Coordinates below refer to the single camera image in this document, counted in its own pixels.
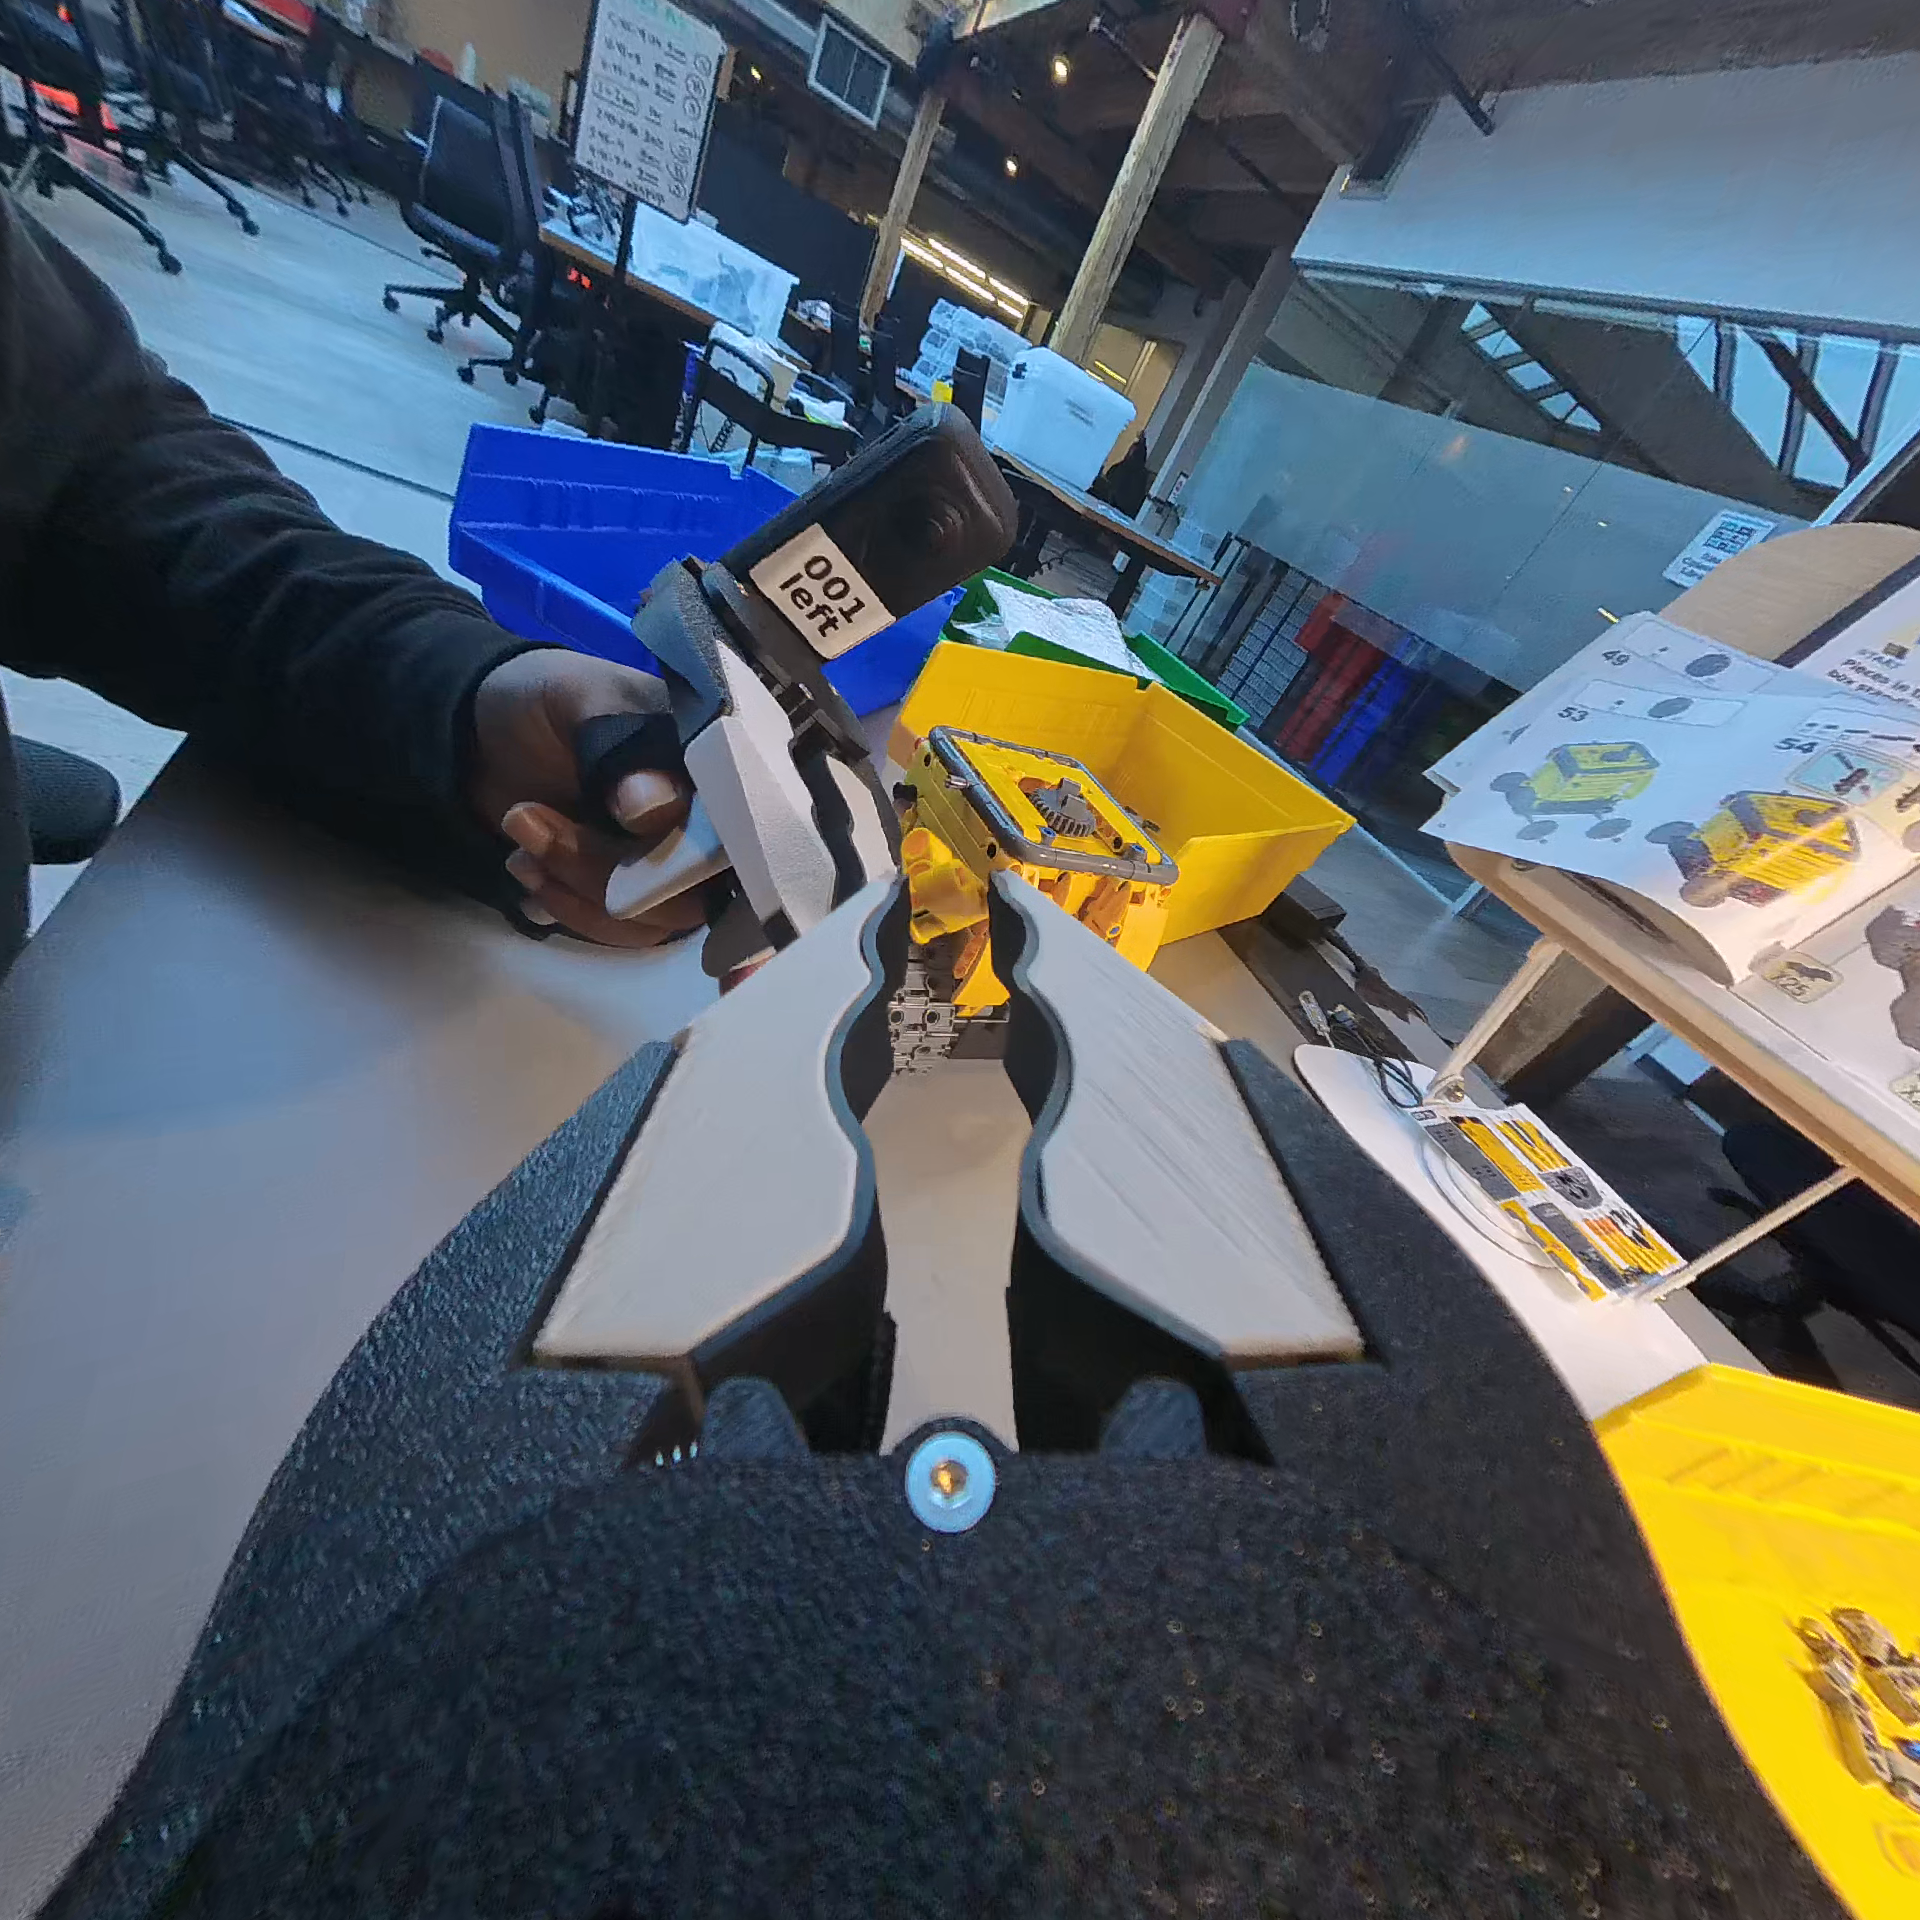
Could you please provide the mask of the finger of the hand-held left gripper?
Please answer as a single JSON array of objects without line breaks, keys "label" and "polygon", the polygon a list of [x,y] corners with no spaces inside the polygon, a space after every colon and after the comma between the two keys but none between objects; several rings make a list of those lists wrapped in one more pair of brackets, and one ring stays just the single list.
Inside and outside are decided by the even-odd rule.
[{"label": "finger of the hand-held left gripper", "polygon": [[693,738],[693,784],[737,885],[707,963],[760,963],[865,887],[865,782],[845,761],[793,764],[776,738],[722,715]]}]

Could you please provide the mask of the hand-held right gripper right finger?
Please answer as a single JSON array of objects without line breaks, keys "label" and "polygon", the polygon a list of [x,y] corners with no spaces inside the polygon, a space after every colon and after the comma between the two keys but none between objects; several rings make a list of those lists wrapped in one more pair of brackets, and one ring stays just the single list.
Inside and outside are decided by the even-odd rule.
[{"label": "hand-held right gripper right finger", "polygon": [[1034,882],[1002,880],[1023,1220],[1072,1281],[1227,1371],[1361,1332],[1227,1068],[1227,1034]]}]

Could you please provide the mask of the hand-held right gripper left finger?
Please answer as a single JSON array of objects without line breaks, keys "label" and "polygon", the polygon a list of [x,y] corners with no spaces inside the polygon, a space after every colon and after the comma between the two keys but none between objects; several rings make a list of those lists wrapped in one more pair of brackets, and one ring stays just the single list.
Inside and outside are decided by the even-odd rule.
[{"label": "hand-held right gripper left finger", "polygon": [[545,1366],[631,1366],[707,1398],[827,1398],[883,1332],[865,1118],[893,1078],[906,882],[883,880],[703,1012],[649,1095],[540,1332]]}]

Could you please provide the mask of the yellow tracked brick vehicle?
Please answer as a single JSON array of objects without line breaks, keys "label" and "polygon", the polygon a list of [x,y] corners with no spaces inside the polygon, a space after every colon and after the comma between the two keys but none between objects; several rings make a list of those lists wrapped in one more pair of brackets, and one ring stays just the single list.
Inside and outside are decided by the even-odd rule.
[{"label": "yellow tracked brick vehicle", "polygon": [[990,882],[1002,872],[1126,963],[1154,966],[1178,865],[1081,761],[934,724],[894,728],[893,764],[912,901],[889,1009],[897,1073],[1002,1056],[1009,990],[990,948]]}]

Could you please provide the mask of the grey desk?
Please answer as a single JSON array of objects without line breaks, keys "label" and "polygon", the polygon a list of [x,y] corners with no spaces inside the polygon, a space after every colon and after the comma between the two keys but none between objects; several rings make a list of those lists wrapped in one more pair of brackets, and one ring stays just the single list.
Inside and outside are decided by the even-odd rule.
[{"label": "grey desk", "polygon": [[406,908],[123,822],[8,986],[5,1914],[1626,1918],[1652,1805],[1445,1492],[1467,1375],[1255,1390],[1273,1462],[636,1462],[517,1366],[660,1105]]}]

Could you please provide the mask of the person's left hand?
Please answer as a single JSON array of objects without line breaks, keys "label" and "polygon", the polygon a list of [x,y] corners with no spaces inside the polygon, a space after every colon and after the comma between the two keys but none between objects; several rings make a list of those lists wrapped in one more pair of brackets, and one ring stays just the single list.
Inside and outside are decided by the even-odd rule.
[{"label": "person's left hand", "polygon": [[510,844],[504,865],[517,913],[536,935],[619,950],[707,942],[698,893],[627,922],[604,912],[611,872],[684,831],[693,790],[675,770],[639,766],[604,799],[588,799],[576,734],[588,722],[652,711],[668,711],[656,675],[572,650],[517,652],[478,687],[467,797]]}]

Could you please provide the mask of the white plastic bag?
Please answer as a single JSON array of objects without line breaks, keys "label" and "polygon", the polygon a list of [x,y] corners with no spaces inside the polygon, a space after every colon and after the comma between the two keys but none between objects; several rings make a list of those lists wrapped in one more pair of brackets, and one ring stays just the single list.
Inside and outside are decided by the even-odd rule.
[{"label": "white plastic bag", "polygon": [[1020,638],[1030,638],[1068,659],[1151,679],[1151,667],[1140,664],[1120,616],[1103,602],[1056,598],[990,579],[976,586],[961,615],[961,634],[981,646],[1012,650]]}]

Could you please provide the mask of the black office chair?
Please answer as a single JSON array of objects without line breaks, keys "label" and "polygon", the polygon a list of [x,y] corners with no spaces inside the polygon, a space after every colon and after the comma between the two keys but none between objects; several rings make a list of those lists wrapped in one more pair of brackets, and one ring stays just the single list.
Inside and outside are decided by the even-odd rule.
[{"label": "black office chair", "polygon": [[715,319],[709,335],[686,350],[678,453],[806,493],[857,446],[848,403],[821,390],[784,345]]},{"label": "black office chair", "polygon": [[554,325],[559,269],[542,244],[540,154],[523,106],[490,95],[488,109],[437,92],[425,121],[420,156],[402,221],[425,256],[449,263],[456,283],[381,286],[381,307],[430,300],[425,328],[445,343],[452,325],[483,325],[505,343],[495,356],[471,356],[461,382],[479,369],[499,371],[517,390],[542,369],[542,345]]}]

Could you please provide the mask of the long background table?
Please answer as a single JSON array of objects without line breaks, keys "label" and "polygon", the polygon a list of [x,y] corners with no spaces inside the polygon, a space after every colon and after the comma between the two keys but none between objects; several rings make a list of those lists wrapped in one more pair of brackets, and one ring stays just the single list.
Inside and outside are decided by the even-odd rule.
[{"label": "long background table", "polygon": [[1084,491],[1073,491],[1053,473],[1030,466],[1009,450],[990,446],[995,466],[1015,493],[1020,534],[1009,550],[1009,572],[1034,579],[1041,566],[1041,547],[1049,536],[1096,542],[1109,556],[1125,559],[1116,588],[1106,596],[1115,612],[1126,612],[1151,572],[1197,580],[1204,588],[1222,586],[1222,572],[1190,559],[1158,536],[1145,534],[1138,519],[1115,514],[1106,502]]}]

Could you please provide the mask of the white round stand base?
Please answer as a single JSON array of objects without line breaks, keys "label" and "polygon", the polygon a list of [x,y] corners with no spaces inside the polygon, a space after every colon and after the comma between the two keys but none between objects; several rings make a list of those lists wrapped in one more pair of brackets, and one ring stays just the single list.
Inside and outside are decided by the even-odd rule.
[{"label": "white round stand base", "polygon": [[1708,1366],[1759,1371],[1759,1360],[1695,1298],[1589,1302],[1549,1255],[1378,1083],[1333,1046],[1299,1046],[1294,1072],[1357,1155],[1402,1197],[1412,1246],[1398,1250],[1390,1326],[1431,1360],[1499,1378],[1524,1355],[1549,1367],[1583,1420]]}]

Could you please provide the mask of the blue plastic bin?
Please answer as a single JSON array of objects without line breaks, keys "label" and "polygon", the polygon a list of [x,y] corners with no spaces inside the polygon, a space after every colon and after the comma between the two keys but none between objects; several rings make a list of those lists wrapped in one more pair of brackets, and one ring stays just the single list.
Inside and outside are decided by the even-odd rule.
[{"label": "blue plastic bin", "polygon": [[793,500],[698,453],[471,426],[449,561],[510,634],[656,671],[634,616],[660,569],[720,561]]}]

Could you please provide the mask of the green plastic bin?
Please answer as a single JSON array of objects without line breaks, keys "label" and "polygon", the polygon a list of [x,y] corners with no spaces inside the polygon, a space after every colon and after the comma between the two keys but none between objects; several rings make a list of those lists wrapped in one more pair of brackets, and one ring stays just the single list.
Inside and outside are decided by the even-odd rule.
[{"label": "green plastic bin", "polygon": [[[961,590],[955,612],[946,615],[946,623],[939,634],[945,641],[961,641],[961,643],[981,646],[971,638],[963,638],[957,623],[963,616],[961,615],[963,602],[972,598],[976,586],[983,586],[990,579],[998,579],[1009,586],[1025,586],[1037,596],[1049,596],[1049,590],[1034,588],[1031,580],[1015,580],[1012,574],[1006,574],[998,569],[983,569],[981,574],[971,579],[971,586]],[[1125,638],[1129,641],[1140,664],[1151,667],[1151,679],[1138,679],[1138,675],[1116,672],[1116,671],[1103,671],[1103,672],[1116,672],[1125,679],[1132,679],[1138,687],[1164,687],[1164,688],[1176,694],[1182,703],[1190,703],[1193,708],[1197,708],[1202,715],[1216,719],[1222,728],[1227,728],[1227,732],[1245,728],[1248,715],[1231,700],[1225,700],[1202,672],[1195,672],[1187,659],[1171,657],[1164,643],[1155,643],[1142,634],[1125,634]],[[1030,638],[1020,638],[1012,650],[995,650],[995,652],[1053,659],[1053,664],[1068,664],[1068,667],[1081,667],[1081,671],[1101,671],[1094,664],[1068,659],[1065,652],[1057,652],[1037,641],[1030,641]]]}]

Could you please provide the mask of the sticker sheet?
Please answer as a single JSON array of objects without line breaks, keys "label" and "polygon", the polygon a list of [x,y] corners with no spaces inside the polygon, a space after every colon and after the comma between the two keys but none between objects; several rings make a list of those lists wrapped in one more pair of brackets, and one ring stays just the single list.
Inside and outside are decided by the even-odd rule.
[{"label": "sticker sheet", "polygon": [[1424,1170],[1479,1239],[1586,1302],[1646,1299],[1688,1258],[1529,1106],[1405,1110]]}]

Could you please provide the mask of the yellow plastic bin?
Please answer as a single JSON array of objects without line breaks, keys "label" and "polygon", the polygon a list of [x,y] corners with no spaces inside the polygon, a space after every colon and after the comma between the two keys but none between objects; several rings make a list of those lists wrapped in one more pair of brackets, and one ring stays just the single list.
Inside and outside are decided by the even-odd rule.
[{"label": "yellow plastic bin", "polygon": [[1702,1366],[1596,1420],[1717,1713],[1855,1918],[1916,1918],[1916,1812],[1857,1782],[1803,1617],[1916,1651],[1916,1413]]},{"label": "yellow plastic bin", "polygon": [[1176,858],[1164,945],[1256,918],[1355,826],[1308,782],[1164,687],[957,641],[930,650],[893,724],[957,724],[1081,761]]}]

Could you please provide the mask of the stack of coloured crates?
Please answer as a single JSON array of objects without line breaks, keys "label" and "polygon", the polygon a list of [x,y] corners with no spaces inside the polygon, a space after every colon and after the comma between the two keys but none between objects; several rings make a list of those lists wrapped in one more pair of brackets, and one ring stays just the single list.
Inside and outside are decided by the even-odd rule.
[{"label": "stack of coloured crates", "polygon": [[1328,588],[1308,606],[1294,650],[1294,675],[1256,734],[1314,786],[1340,797],[1405,700],[1422,688],[1427,641]]}]

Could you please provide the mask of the white printed sign board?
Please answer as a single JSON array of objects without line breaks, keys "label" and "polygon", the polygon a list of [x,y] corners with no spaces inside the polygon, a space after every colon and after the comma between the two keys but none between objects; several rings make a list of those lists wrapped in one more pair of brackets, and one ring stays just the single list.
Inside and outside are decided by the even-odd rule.
[{"label": "white printed sign board", "polygon": [[588,179],[688,221],[728,43],[673,3],[593,3],[572,161]]}]

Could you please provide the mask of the instruction booklet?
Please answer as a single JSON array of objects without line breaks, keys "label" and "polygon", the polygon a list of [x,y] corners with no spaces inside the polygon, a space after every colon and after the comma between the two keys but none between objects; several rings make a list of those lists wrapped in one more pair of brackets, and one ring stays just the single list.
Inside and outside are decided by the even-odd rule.
[{"label": "instruction booklet", "polygon": [[1652,612],[1427,782],[1441,844],[1589,882],[1720,986],[1916,875],[1916,708]]}]

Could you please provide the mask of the wooden booklet stand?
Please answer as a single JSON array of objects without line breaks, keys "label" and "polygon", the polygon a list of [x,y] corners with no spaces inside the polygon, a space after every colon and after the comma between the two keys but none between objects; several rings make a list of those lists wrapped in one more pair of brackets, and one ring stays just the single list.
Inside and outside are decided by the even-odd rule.
[{"label": "wooden booklet stand", "polygon": [[[1916,534],[1839,522],[1773,538],[1658,616],[1750,657],[1857,679],[1916,708]],[[1450,1073],[1516,1028],[1564,963],[1724,1072],[1770,1118],[1916,1219],[1916,875],[1724,986],[1621,897],[1556,869],[1450,848],[1542,935]]]}]

